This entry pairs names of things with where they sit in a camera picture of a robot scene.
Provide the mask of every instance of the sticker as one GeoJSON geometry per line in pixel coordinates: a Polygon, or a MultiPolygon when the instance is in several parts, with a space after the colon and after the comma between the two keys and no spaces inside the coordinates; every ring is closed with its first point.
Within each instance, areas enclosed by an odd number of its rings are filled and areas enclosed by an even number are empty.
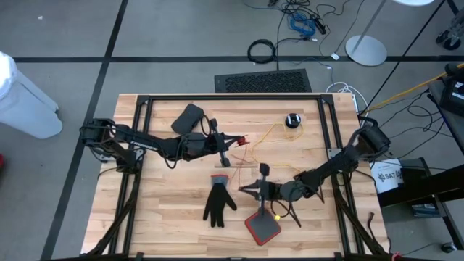
{"type": "Polygon", "coordinates": [[[403,183],[401,164],[398,159],[376,162],[371,171],[373,178],[376,180],[377,193],[395,189],[399,183],[403,183]]]}

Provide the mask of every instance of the black floor stripe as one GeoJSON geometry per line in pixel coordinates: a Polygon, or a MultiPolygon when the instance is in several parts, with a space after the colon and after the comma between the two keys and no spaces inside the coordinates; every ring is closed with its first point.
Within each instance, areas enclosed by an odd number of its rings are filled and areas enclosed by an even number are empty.
{"type": "MultiPolygon", "coordinates": [[[[421,36],[422,32],[426,29],[427,25],[430,23],[430,21],[432,21],[432,19],[435,17],[436,13],[440,10],[440,7],[442,7],[443,3],[444,3],[445,0],[442,0],[440,2],[440,4],[436,7],[436,9],[434,10],[434,12],[432,13],[432,15],[428,18],[427,22],[422,26],[422,28],[420,29],[419,33],[414,37],[414,40],[410,43],[410,45],[406,48],[406,51],[403,53],[403,55],[401,56],[403,59],[404,58],[408,58],[406,56],[407,52],[411,49],[411,47],[413,47],[414,43],[419,39],[419,37],[421,36]]],[[[402,60],[399,60],[397,61],[396,65],[393,67],[393,70],[391,70],[391,72],[389,73],[389,75],[386,77],[386,79],[384,80],[384,82],[382,83],[382,85],[380,86],[380,88],[377,90],[377,92],[374,94],[374,96],[372,97],[372,99],[369,101],[368,105],[365,107],[365,109],[360,113],[360,115],[362,115],[369,107],[370,105],[372,104],[372,102],[374,101],[374,99],[376,99],[376,97],[378,96],[378,94],[382,91],[382,89],[385,87],[386,83],[389,81],[390,77],[393,75],[394,71],[397,70],[400,62],[404,62],[402,60]]]]}
{"type": "MultiPolygon", "coordinates": [[[[101,64],[99,75],[95,82],[94,92],[92,93],[92,97],[91,97],[91,100],[87,108],[87,113],[84,118],[84,122],[87,120],[90,120],[94,116],[96,105],[99,100],[100,93],[102,92],[104,79],[106,77],[108,67],[109,67],[108,58],[111,57],[113,50],[115,49],[117,35],[119,34],[119,30],[121,28],[121,23],[123,21],[124,13],[125,13],[125,9],[127,5],[128,5],[128,0],[121,1],[121,5],[119,8],[119,12],[117,13],[115,25],[113,26],[113,30],[109,38],[107,50],[104,55],[104,62],[101,64]]],[[[50,260],[53,256],[54,248],[57,244],[59,231],[61,230],[63,220],[65,218],[67,205],[71,197],[71,192],[73,191],[75,177],[78,173],[78,168],[79,168],[80,160],[82,159],[83,150],[84,150],[84,145],[80,142],[80,139],[78,139],[78,142],[75,147],[74,155],[72,156],[70,168],[67,172],[65,184],[63,185],[61,197],[59,198],[59,201],[58,201],[57,210],[55,211],[53,221],[51,222],[49,235],[47,236],[45,246],[43,247],[41,260],[50,260]]]]}
{"type": "Polygon", "coordinates": [[[105,57],[13,57],[16,63],[105,62],[105,57]]]}
{"type": "MultiPolygon", "coordinates": [[[[352,62],[349,57],[341,56],[334,60],[332,57],[322,56],[281,56],[283,62],[352,62]]],[[[211,57],[16,57],[16,63],[73,63],[73,62],[248,62],[246,56],[211,56],[211,57]]],[[[438,56],[388,56],[387,62],[461,62],[463,55],[438,55],[438,56]]]]}
{"type": "Polygon", "coordinates": [[[452,13],[456,15],[459,12],[459,9],[456,7],[456,3],[453,0],[447,0],[447,2],[452,13]]]}

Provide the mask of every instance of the white lamp base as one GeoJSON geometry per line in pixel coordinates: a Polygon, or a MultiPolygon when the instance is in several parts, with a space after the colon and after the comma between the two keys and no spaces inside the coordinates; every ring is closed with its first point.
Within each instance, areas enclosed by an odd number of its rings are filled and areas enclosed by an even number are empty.
{"type": "Polygon", "coordinates": [[[377,66],[383,64],[386,60],[385,46],[374,37],[364,36],[356,50],[352,51],[360,37],[353,36],[347,41],[345,51],[348,56],[360,65],[377,66]]]}

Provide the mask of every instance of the black glove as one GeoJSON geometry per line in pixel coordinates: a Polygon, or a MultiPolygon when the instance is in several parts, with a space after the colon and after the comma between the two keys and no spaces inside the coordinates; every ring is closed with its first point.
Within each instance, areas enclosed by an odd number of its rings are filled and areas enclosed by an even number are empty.
{"type": "Polygon", "coordinates": [[[223,219],[223,210],[225,203],[231,207],[232,210],[237,210],[235,202],[233,202],[231,196],[225,189],[227,186],[227,175],[213,175],[212,178],[212,189],[210,195],[208,196],[208,201],[206,202],[206,207],[204,207],[203,220],[208,219],[208,214],[211,212],[211,226],[214,228],[216,226],[223,228],[224,219],[223,219]]]}

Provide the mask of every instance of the wooden table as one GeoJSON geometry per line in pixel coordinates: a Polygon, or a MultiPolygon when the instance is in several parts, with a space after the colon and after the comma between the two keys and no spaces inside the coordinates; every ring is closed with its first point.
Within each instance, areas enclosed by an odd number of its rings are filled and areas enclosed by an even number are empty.
{"type": "MultiPolygon", "coordinates": [[[[345,144],[353,131],[359,128],[355,107],[349,94],[334,94],[333,97],[345,144]]],[[[132,125],[136,100],[135,94],[119,96],[114,115],[116,123],[132,125]]],[[[220,166],[220,157],[216,154],[191,162],[180,161],[176,169],[170,170],[157,153],[148,152],[141,175],[130,255],[143,252],[145,257],[333,257],[334,252],[343,252],[330,178],[322,186],[325,204],[316,196],[294,203],[302,228],[290,217],[283,218],[279,221],[282,232],[264,246],[256,245],[244,225],[245,219],[257,211],[258,202],[237,190],[239,186],[260,178],[258,163],[250,155],[251,146],[273,123],[282,123],[290,112],[302,117],[304,133],[296,141],[290,141],[285,138],[281,125],[274,127],[265,141],[254,150],[258,160],[269,165],[289,164],[301,170],[316,168],[327,160],[315,101],[156,101],[151,112],[149,134],[160,138],[177,136],[170,125],[185,106],[192,102],[210,118],[217,119],[221,132],[229,135],[247,134],[246,138],[251,144],[247,148],[231,147],[228,157],[232,166],[229,168],[220,166]],[[247,161],[242,166],[241,158],[247,161]],[[225,228],[211,228],[210,222],[202,219],[211,189],[210,176],[213,174],[229,175],[228,191],[238,206],[237,211],[225,207],[225,228]]],[[[327,109],[326,117],[334,144],[327,109]]],[[[300,131],[288,130],[290,136],[300,131]]],[[[111,167],[114,167],[112,163],[105,164],[102,170],[111,167]]],[[[366,164],[361,164],[360,170],[370,173],[366,164]]],[[[271,168],[268,180],[285,183],[297,173],[290,167],[275,166],[271,168]]],[[[92,249],[111,225],[115,217],[121,176],[121,173],[107,172],[99,179],[82,252],[92,249]]],[[[361,223],[366,226],[369,212],[376,214],[372,229],[377,240],[387,250],[389,245],[372,180],[353,173],[352,190],[361,223]]],[[[283,213],[281,208],[276,207],[275,210],[283,213]]],[[[351,250],[356,252],[352,226],[346,221],[351,250]]],[[[122,249],[124,230],[123,224],[117,252],[122,249]]]]}

